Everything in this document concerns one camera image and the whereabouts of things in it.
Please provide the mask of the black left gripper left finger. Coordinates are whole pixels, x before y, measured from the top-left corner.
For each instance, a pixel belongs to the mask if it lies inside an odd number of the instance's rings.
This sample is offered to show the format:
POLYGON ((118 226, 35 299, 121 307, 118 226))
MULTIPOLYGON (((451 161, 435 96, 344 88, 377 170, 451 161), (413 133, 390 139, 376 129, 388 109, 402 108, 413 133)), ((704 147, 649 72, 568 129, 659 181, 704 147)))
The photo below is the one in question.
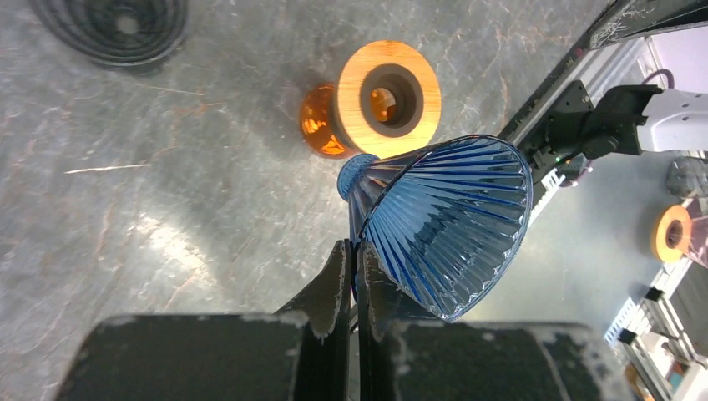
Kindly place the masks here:
POLYGON ((59 400, 344 400, 352 253, 273 313, 135 314, 83 340, 59 400))

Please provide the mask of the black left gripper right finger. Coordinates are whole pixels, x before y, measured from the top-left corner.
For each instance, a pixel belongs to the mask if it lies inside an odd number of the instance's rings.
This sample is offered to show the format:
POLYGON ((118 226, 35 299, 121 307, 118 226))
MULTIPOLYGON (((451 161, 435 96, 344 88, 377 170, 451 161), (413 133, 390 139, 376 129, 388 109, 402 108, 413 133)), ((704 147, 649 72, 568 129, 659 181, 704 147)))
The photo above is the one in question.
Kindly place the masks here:
POLYGON ((445 322, 357 246, 364 400, 631 400, 604 340, 566 322, 445 322))

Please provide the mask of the blue plastic dripper cone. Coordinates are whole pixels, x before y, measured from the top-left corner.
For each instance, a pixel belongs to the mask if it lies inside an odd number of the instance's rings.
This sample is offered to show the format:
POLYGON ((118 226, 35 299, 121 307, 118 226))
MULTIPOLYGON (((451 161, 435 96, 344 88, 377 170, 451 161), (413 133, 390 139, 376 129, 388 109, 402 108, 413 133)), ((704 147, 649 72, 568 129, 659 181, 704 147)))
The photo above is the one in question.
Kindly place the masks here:
POLYGON ((372 244, 383 271, 449 322, 508 270, 534 200, 522 153, 489 135, 386 159, 356 155, 342 166, 336 188, 349 207, 351 241, 372 244))

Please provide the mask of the wooden ring dripper holder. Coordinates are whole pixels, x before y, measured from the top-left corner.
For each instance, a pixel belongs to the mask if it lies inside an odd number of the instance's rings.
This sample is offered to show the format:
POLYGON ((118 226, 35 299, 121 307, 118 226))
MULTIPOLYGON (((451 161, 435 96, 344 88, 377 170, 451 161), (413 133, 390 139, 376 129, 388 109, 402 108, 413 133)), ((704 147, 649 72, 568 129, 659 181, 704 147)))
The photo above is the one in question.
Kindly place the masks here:
POLYGON ((378 40, 344 64, 332 100, 344 143, 380 158, 429 144, 442 113, 442 95, 431 64, 413 47, 378 40))

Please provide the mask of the orange glass carafe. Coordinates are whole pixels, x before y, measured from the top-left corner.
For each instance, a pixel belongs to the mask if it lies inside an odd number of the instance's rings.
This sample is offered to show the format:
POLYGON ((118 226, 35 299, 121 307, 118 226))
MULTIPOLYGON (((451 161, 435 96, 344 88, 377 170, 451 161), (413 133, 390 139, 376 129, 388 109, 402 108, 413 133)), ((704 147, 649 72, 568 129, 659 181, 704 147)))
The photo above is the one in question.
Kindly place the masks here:
POLYGON ((316 154, 342 160, 352 157, 356 150, 336 122, 334 96, 334 83, 320 84, 309 91, 301 103, 299 125, 305 142, 316 154))

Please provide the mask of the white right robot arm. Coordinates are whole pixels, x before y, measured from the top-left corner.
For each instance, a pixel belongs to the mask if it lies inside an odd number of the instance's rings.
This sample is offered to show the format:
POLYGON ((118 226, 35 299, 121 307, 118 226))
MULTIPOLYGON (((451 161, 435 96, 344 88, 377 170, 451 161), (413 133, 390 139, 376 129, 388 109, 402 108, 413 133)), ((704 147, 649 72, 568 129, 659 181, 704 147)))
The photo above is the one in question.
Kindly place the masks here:
POLYGON ((610 153, 706 150, 707 95, 653 84, 610 89, 579 131, 579 152, 590 160, 610 153))

